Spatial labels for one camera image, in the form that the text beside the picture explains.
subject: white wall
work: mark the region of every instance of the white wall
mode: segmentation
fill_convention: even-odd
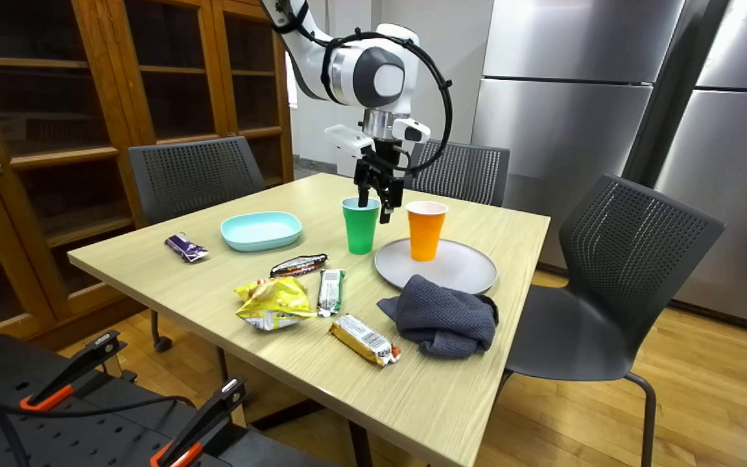
[[[492,0],[309,0],[319,26],[343,37],[347,32],[371,28],[375,22],[398,22],[420,37],[420,47],[436,60],[441,73],[453,83],[453,128],[452,139],[468,143],[480,89],[484,37]],[[324,138],[324,128],[360,118],[360,108],[345,108],[327,100],[310,100],[297,91],[297,108],[289,108],[293,152],[310,160],[336,164],[343,174],[353,172],[353,160],[340,155]],[[433,138],[441,135],[443,105],[430,76],[420,73],[415,91],[415,118],[430,124]]]

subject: refrigerator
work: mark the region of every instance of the refrigerator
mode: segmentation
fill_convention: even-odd
[[[725,225],[676,300],[747,322],[747,0],[717,22],[653,188]]]
[[[602,176],[642,182],[653,89],[706,0],[496,0],[472,146],[511,151],[506,200],[557,222]]]

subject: dark cloth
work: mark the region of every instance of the dark cloth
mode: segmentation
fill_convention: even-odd
[[[492,344],[498,305],[488,296],[441,287],[411,274],[401,294],[380,299],[378,308],[396,323],[405,340],[433,358],[467,358]]]

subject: white robot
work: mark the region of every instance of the white robot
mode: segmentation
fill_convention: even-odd
[[[380,22],[375,32],[334,38],[315,26],[306,0],[261,0],[261,8],[283,37],[306,96],[365,108],[357,129],[331,128],[330,135],[357,157],[353,182],[360,204],[369,204],[369,188],[374,186],[380,200],[378,221],[385,222],[392,209],[401,204],[405,176],[430,166],[448,143],[452,83],[420,50],[418,37],[401,26]],[[426,124],[411,118],[409,108],[418,60],[439,83],[446,124],[436,155],[409,166],[411,146],[430,135]]]

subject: orange cup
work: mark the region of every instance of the orange cup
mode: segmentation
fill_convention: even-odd
[[[443,222],[448,204],[446,201],[409,201],[407,209],[407,231],[409,231],[409,257],[415,262],[436,259],[436,249],[441,243]]]

